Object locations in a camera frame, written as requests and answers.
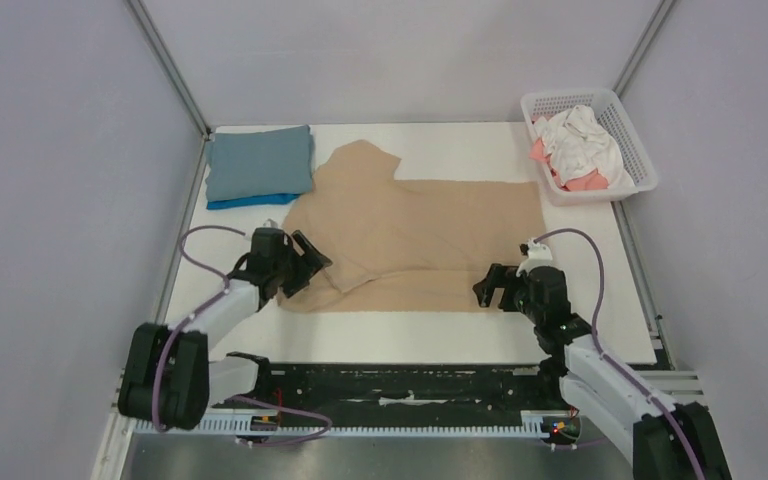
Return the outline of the beige t shirt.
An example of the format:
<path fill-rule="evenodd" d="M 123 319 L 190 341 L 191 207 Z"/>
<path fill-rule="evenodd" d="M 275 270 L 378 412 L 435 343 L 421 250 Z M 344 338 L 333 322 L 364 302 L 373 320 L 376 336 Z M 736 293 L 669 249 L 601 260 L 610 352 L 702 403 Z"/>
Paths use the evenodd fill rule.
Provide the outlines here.
<path fill-rule="evenodd" d="M 296 313 L 477 312 L 493 263 L 546 230 L 536 182 L 398 180 L 401 160 L 365 140 L 338 147 L 283 227 L 331 259 L 282 297 Z"/>

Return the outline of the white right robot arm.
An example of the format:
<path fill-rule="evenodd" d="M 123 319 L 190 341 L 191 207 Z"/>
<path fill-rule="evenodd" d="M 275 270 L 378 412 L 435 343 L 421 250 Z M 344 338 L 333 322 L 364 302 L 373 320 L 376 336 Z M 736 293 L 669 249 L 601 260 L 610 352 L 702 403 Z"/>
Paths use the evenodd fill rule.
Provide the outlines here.
<path fill-rule="evenodd" d="M 494 263 L 472 290 L 482 308 L 500 290 L 500 310 L 533 323 L 547 355 L 538 368 L 540 400 L 583 413 L 626 458 L 634 478 L 730 478 L 708 408 L 680 403 L 598 347 L 595 330 L 572 309 L 563 271 Z"/>

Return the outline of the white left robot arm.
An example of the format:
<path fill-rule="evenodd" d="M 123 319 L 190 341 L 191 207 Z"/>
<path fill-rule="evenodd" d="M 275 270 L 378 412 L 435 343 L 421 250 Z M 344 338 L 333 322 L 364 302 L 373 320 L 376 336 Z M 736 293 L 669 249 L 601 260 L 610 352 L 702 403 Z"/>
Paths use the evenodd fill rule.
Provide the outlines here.
<path fill-rule="evenodd" d="M 117 408 L 148 421 L 160 432 L 193 430 L 207 410 L 227 401 L 250 408 L 267 405 L 275 391 L 268 358 L 210 353 L 243 320 L 274 298 L 291 298 L 332 261 L 299 230 L 258 227 L 250 249 L 229 271 L 207 266 L 220 279 L 218 290 L 173 325 L 144 323 L 133 333 Z"/>

